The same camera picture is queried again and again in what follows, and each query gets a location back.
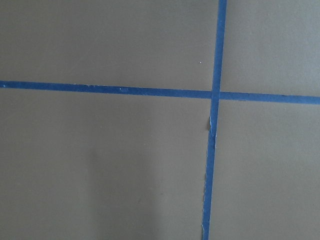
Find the long horizontal blue tape strip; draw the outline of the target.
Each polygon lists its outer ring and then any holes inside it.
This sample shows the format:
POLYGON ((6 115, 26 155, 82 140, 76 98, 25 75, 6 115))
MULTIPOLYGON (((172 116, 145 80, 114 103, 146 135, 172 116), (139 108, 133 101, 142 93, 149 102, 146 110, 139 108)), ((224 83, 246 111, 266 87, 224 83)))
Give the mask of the long horizontal blue tape strip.
POLYGON ((290 104, 307 104, 307 105, 320 104, 320 98, 318 96, 281 95, 281 94, 266 94, 266 93, 244 93, 244 92, 224 92, 224 91, 221 91, 219 93, 213 93, 213 91, 208 91, 208 90, 106 86, 106 85, 69 84, 69 83, 45 83, 45 82, 6 81, 6 80, 2 80, 0 82, 0 87, 4 89, 118 94, 118 95, 135 95, 135 96, 155 96, 155 97, 174 97, 174 98, 192 98, 192 99, 211 99, 211 98, 217 97, 218 99, 221 99, 221 100, 232 100, 232 101, 290 103, 290 104))

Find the vertical blue tape strip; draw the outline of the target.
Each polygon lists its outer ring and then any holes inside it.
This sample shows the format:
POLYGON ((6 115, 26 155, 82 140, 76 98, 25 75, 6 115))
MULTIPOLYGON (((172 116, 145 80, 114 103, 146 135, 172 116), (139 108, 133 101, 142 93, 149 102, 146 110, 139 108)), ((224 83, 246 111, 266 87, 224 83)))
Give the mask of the vertical blue tape strip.
POLYGON ((218 2, 218 11, 217 11, 217 25, 216 25, 216 36, 215 36, 215 51, 214 51, 214 64, 213 64, 210 116, 209 116, 209 132, 208 132, 207 158, 206 158, 204 196, 203 196, 202 237, 201 237, 203 240, 208 240, 210 235, 210 221, 211 221, 211 209, 212 209, 216 138, 217 138, 219 102, 220 102, 220 92, 221 92, 221 76, 222 76, 222 66, 223 66, 226 13, 227 13, 227 1, 220 0, 218 2))

